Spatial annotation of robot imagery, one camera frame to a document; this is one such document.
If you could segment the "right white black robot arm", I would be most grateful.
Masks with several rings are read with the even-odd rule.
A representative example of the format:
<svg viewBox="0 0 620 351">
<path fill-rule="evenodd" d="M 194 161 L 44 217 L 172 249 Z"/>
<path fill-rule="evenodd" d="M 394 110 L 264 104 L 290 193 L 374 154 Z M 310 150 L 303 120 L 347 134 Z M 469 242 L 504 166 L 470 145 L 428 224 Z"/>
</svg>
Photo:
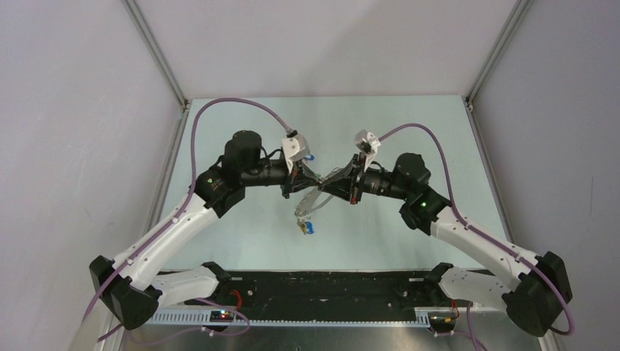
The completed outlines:
<svg viewBox="0 0 620 351">
<path fill-rule="evenodd" d="M 351 162 L 328 179 L 320 190 L 356 204 L 362 194 L 402 199 L 399 213 L 406 226 L 459 249 L 490 271 L 467 273 L 448 263 L 436 266 L 425 285 L 426 299 L 436 306 L 450 299 L 484 303 L 506 312 L 526 333 L 542 337 L 572 300 L 564 261 L 499 240 L 460 214 L 453 202 L 429 185 L 430 171 L 419 154 L 400 155 L 392 171 L 364 170 Z"/>
</svg>

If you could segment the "large grey keyring with keys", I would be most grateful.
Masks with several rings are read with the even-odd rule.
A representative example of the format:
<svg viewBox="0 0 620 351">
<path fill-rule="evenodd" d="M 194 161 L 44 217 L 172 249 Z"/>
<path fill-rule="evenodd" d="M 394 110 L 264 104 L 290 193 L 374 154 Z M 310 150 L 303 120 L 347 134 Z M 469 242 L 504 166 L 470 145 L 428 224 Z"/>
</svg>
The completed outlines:
<svg viewBox="0 0 620 351">
<path fill-rule="evenodd" d="M 296 224 L 304 235 L 314 234 L 311 214 L 326 206 L 334 198 L 333 195 L 328 195 L 320 204 L 316 205 L 321 194 L 322 191 L 319 189 L 319 186 L 314 185 L 314 187 L 303 196 L 302 200 L 295 208 L 294 215 Z"/>
</svg>

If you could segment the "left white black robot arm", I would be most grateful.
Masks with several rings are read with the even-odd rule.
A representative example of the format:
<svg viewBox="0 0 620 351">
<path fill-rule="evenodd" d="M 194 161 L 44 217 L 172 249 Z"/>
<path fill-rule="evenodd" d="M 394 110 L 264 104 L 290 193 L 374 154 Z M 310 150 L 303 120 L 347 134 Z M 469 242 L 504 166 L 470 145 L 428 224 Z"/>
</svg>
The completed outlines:
<svg viewBox="0 0 620 351">
<path fill-rule="evenodd" d="M 288 195 L 317 183 L 303 162 L 309 147 L 301 134 L 292 132 L 281 140 L 278 159 L 262 156 L 262 150 L 256 132 L 236 132 L 216 163 L 196 177 L 168 216 L 114 258 L 98 256 L 91 262 L 99 299 L 123 328 L 134 330 L 159 308 L 182 301 L 207 298 L 217 305 L 228 301 L 230 276 L 216 263 L 166 276 L 159 272 L 196 234 L 242 201 L 247 187 L 281 186 Z"/>
</svg>

